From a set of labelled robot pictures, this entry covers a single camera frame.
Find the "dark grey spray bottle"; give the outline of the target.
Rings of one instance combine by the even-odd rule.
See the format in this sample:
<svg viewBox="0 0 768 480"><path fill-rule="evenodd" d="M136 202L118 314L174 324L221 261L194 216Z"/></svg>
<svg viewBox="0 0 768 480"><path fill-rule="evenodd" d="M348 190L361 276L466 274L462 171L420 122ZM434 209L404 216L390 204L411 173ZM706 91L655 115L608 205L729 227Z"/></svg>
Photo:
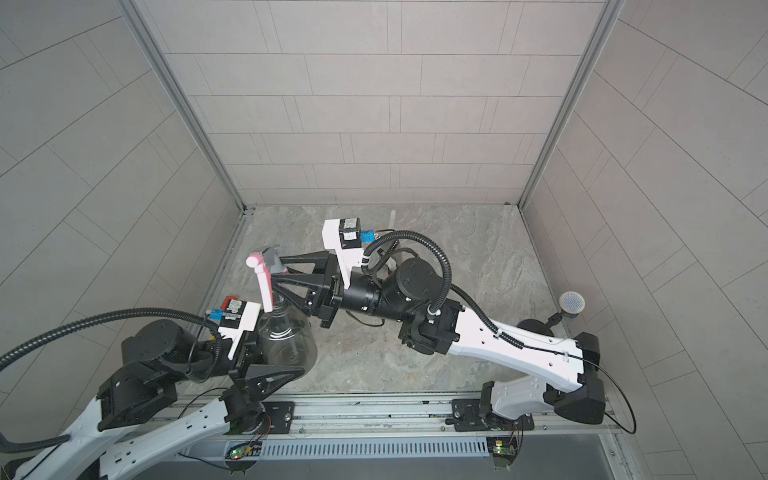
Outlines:
<svg viewBox="0 0 768 480"><path fill-rule="evenodd" d="M257 332L267 364L301 367L305 374L314 367L318 349L309 319L284 297L259 317Z"/></svg>

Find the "pink spray nozzle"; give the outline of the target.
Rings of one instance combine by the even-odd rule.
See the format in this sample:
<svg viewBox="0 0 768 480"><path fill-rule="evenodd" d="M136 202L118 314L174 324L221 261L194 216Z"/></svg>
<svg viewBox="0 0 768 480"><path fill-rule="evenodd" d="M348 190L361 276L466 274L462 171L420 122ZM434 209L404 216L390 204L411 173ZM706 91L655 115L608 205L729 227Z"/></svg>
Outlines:
<svg viewBox="0 0 768 480"><path fill-rule="evenodd" d="M251 253L246 259L246 265L256 274L261 303L265 313L274 309L274 294L272 293L272 276L287 273L288 269L279 256L279 247L270 246L262 251Z"/></svg>

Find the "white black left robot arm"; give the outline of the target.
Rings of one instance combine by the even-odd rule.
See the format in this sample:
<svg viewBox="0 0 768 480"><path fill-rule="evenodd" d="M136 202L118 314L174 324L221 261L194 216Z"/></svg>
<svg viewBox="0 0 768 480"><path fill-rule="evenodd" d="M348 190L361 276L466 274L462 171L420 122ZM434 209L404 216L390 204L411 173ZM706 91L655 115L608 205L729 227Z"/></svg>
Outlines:
<svg viewBox="0 0 768 480"><path fill-rule="evenodd" d="M170 319L143 327L121 345L123 365L100 387L85 411L53 438L1 440L4 454L23 454L8 479L120 479L218 434L257 436L270 427L264 402L307 372L269 358L261 338L235 342L214 334L200 341ZM227 376L231 386L187 415L138 438L125 437L178 399L178 383Z"/></svg>

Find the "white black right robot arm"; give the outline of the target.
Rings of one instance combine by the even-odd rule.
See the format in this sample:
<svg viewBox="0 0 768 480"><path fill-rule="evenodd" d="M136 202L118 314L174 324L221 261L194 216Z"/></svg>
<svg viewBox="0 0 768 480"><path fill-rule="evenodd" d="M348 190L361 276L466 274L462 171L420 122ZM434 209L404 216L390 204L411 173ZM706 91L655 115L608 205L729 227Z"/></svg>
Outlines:
<svg viewBox="0 0 768 480"><path fill-rule="evenodd" d="M553 412L576 423L599 425L605 415L604 385L599 377L599 342L591 334L556 338L538 332L539 322L519 326L480 314L476 303L456 286L439 313L428 303L442 279L425 260L402 261L385 279L376 272L340 265L328 251L277 257L266 267L275 295L283 295L305 315L329 327L340 310L400 324L403 345L424 355L474 357L521 372L511 382L483 387L480 413L515 420L529 413Z"/></svg>

